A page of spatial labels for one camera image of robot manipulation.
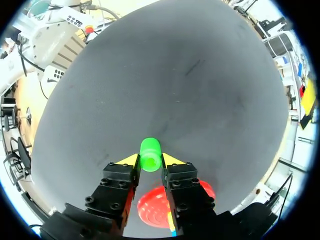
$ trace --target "blue object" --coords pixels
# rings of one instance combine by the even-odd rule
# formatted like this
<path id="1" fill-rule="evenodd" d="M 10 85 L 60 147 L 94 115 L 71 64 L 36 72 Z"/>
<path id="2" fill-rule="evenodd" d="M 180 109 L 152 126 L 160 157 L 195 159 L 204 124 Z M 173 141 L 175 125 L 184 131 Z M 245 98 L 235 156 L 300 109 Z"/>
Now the blue object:
<path id="1" fill-rule="evenodd" d="M 300 62 L 298 65 L 298 76 L 301 78 L 302 76 L 302 63 Z"/>
<path id="2" fill-rule="evenodd" d="M 283 56 L 282 57 L 283 61 L 284 61 L 284 64 L 287 64 L 288 63 L 288 60 Z"/>

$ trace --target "floor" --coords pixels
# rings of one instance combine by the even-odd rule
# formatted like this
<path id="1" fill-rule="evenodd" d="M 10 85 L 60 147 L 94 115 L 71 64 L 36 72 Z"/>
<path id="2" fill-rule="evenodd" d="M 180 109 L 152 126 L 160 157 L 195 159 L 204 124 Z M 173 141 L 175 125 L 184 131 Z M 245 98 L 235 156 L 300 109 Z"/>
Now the floor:
<path id="1" fill-rule="evenodd" d="M 99 5 L 99 0 L 93 0 L 93 4 Z M 156 0 L 102 0 L 102 6 L 106 7 L 108 9 L 113 10 L 116 14 L 123 17 L 126 14 L 129 14 L 130 12 L 133 12 L 143 6 L 146 6 L 148 4 L 151 4 L 153 2 L 156 2 Z M 92 15 L 95 19 L 100 20 L 102 18 L 101 11 L 88 11 L 88 14 Z M 42 83 L 43 92 L 44 94 L 49 98 L 50 94 L 54 90 L 56 86 L 56 83 Z M 30 108 L 31 115 L 32 115 L 32 121 L 31 125 L 27 123 L 26 120 L 22 120 L 21 126 L 20 126 L 20 132 L 22 135 L 22 138 L 25 140 L 25 143 L 27 145 L 33 144 L 38 128 L 39 121 L 42 117 L 43 111 L 45 109 L 45 106 L 47 104 L 47 99 L 44 97 L 40 83 L 35 77 L 33 73 L 28 74 L 27 77 L 23 76 L 21 77 L 17 82 L 17 88 L 14 94 L 14 97 L 16 98 L 16 104 L 21 109 L 20 116 L 23 117 L 23 114 L 27 111 L 27 108 Z M 267 171 L 262 182 L 265 182 L 272 170 L 274 169 L 277 160 L 279 158 L 279 154 L 282 149 L 282 145 L 279 148 L 278 153 L 274 157 L 273 163 L 270 166 L 270 169 Z"/>

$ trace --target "wooden surface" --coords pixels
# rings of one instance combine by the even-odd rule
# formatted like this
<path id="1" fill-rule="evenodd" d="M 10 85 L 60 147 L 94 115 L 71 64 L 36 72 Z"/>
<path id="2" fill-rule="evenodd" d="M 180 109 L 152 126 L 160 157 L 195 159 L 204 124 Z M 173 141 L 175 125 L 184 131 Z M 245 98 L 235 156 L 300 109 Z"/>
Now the wooden surface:
<path id="1" fill-rule="evenodd" d="M 55 86 L 55 82 L 42 83 L 43 92 L 48 98 Z M 35 77 L 35 73 L 29 73 L 27 77 L 23 76 L 19 79 L 14 97 L 17 107 L 21 109 L 20 117 L 24 117 L 27 108 L 30 108 L 31 125 L 27 123 L 26 119 L 21 119 L 20 133 L 26 145 L 33 145 L 39 121 L 47 104 L 47 99 L 41 91 L 40 82 Z"/>

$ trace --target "green cylinder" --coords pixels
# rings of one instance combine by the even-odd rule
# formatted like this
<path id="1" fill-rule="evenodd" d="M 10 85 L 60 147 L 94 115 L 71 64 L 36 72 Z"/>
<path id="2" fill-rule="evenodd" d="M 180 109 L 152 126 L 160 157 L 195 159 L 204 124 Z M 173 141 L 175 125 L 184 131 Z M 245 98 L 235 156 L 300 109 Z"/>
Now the green cylinder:
<path id="1" fill-rule="evenodd" d="M 157 171 L 161 165 L 160 142 L 154 137 L 145 138 L 140 145 L 140 166 L 147 172 Z"/>

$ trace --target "green object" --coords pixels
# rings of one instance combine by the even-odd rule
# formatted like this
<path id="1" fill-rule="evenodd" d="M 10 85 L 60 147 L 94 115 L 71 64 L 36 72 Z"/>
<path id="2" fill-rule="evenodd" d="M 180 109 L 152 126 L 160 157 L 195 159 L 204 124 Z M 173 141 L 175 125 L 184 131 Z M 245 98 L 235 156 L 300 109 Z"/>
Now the green object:
<path id="1" fill-rule="evenodd" d="M 50 0 L 32 0 L 29 8 L 30 13 L 34 16 L 43 14 L 47 11 L 50 4 Z"/>
<path id="2" fill-rule="evenodd" d="M 154 137 L 144 139 L 140 145 L 140 166 L 147 172 L 157 171 L 161 165 L 160 142 Z"/>

